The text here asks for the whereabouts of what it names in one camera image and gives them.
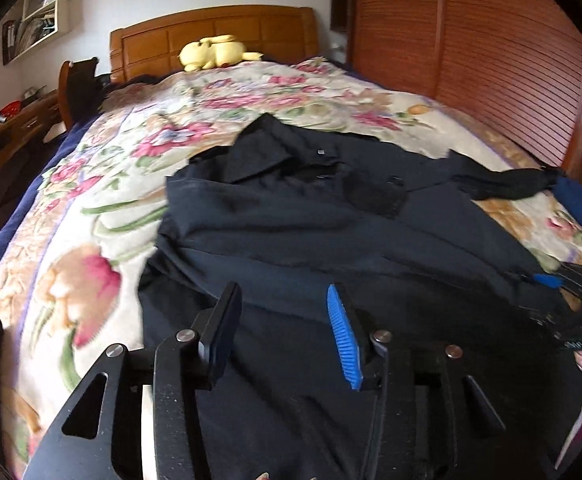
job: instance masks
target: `floral bedspread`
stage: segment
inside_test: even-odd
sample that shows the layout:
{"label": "floral bedspread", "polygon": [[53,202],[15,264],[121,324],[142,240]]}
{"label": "floral bedspread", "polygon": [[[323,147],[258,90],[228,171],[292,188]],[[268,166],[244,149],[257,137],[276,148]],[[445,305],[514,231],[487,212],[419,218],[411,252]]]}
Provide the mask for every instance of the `floral bedspread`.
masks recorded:
{"label": "floral bedspread", "polygon": [[[106,346],[142,347],[136,285],[167,208],[165,177],[189,157],[231,144],[269,112],[289,124],[367,134],[430,157],[453,149],[492,170],[529,164],[502,137],[471,133],[436,103],[351,78],[321,58],[294,67],[244,62],[178,73],[155,86],[114,91],[103,111],[77,149],[44,175],[0,263],[2,424],[17,478]],[[479,206],[546,269],[559,261],[582,264],[582,228],[550,193]],[[144,433],[150,440],[151,431]],[[144,452],[152,460],[150,443]]]}

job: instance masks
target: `silver screw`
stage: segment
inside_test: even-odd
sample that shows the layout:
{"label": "silver screw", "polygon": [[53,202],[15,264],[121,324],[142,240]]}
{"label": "silver screw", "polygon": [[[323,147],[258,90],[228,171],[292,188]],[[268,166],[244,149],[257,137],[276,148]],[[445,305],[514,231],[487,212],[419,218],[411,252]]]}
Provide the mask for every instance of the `silver screw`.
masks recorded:
{"label": "silver screw", "polygon": [[188,343],[189,341],[193,341],[197,337],[196,331],[187,328],[186,330],[180,330],[176,335],[176,339],[181,343]]}
{"label": "silver screw", "polygon": [[464,350],[462,350],[458,345],[449,345],[444,349],[447,357],[451,359],[459,359],[464,355]]}
{"label": "silver screw", "polygon": [[393,339],[393,334],[388,330],[376,330],[373,332],[373,339],[378,343],[390,343]]}
{"label": "silver screw", "polygon": [[106,349],[106,357],[117,357],[124,351],[124,347],[120,343],[115,343]]}

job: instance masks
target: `stuffed animal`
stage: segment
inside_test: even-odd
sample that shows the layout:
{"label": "stuffed animal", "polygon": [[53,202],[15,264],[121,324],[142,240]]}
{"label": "stuffed animal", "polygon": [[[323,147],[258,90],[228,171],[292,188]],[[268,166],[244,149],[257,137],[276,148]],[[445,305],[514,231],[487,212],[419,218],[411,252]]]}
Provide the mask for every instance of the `stuffed animal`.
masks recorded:
{"label": "stuffed animal", "polygon": [[235,65],[241,61],[259,61],[262,54],[245,52],[243,43],[235,41],[235,36],[226,34],[214,38],[202,38],[185,45],[180,52],[180,63],[187,72],[197,72],[207,68]]}

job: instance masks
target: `louvered wardrobe door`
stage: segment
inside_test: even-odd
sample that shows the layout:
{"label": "louvered wardrobe door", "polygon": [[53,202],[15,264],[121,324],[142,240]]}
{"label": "louvered wardrobe door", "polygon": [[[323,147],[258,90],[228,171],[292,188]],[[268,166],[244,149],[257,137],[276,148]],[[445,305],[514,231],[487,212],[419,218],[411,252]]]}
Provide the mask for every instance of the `louvered wardrobe door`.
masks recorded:
{"label": "louvered wardrobe door", "polygon": [[434,91],[437,0],[356,0],[354,70],[388,88]]}
{"label": "louvered wardrobe door", "polygon": [[553,0],[445,0],[436,98],[559,165],[578,119],[582,37]]}

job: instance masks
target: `red basket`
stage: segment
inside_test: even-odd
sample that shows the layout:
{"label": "red basket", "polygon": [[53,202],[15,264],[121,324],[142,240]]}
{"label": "red basket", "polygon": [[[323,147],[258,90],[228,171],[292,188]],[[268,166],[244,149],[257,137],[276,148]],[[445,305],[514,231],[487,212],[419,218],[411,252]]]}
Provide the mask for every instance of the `red basket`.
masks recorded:
{"label": "red basket", "polygon": [[13,101],[12,103],[7,104],[0,113],[5,116],[7,119],[12,119],[17,114],[20,113],[22,109],[22,103],[20,101]]}

